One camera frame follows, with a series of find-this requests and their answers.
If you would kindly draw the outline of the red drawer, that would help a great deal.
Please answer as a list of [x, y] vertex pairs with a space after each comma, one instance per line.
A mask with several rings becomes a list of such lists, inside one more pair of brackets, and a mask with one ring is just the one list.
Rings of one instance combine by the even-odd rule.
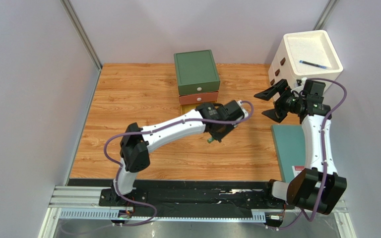
[[218, 95], [218, 91], [183, 95], [179, 97], [179, 103], [180, 105], [190, 105], [204, 102], [214, 102], [217, 101]]

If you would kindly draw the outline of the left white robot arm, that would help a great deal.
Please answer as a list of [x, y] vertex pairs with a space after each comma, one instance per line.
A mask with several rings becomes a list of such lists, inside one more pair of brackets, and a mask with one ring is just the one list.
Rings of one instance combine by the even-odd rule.
[[232, 100], [227, 104], [202, 103], [189, 112], [150, 126], [130, 124], [124, 133], [107, 140], [104, 149], [116, 139], [120, 141], [120, 160], [108, 159], [119, 165], [113, 180], [116, 195], [131, 193], [137, 174], [150, 165], [149, 155], [156, 149], [187, 136], [209, 133], [209, 141], [221, 142], [238, 124], [247, 121], [254, 112], [252, 103], [248, 112], [242, 100]]

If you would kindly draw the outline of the yellow bottom drawer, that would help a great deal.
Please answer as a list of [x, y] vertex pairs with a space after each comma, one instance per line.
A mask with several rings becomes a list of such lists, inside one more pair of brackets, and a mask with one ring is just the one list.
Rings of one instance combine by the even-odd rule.
[[195, 110], [200, 105], [201, 103], [180, 105], [181, 114], [184, 115], [190, 112], [191, 110]]

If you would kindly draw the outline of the green top drawer box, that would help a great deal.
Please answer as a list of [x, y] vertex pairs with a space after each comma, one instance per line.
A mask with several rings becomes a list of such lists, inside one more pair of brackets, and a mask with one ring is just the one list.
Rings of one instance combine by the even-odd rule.
[[174, 54], [180, 96], [218, 91], [220, 77], [212, 50]]

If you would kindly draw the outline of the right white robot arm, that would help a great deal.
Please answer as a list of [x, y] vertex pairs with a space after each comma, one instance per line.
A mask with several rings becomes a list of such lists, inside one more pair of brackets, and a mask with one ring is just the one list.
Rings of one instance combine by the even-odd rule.
[[344, 102], [343, 98], [334, 107], [323, 103], [326, 83], [337, 84], [325, 78], [300, 79], [300, 86], [291, 89], [287, 80], [281, 79], [268, 89], [254, 95], [268, 101], [274, 95], [279, 98], [274, 108], [262, 114], [275, 122], [282, 122], [289, 113], [300, 119], [305, 139], [305, 167], [290, 182], [269, 181], [269, 195], [302, 210], [328, 215], [347, 188], [347, 179], [339, 176], [334, 165], [330, 143], [332, 113]]

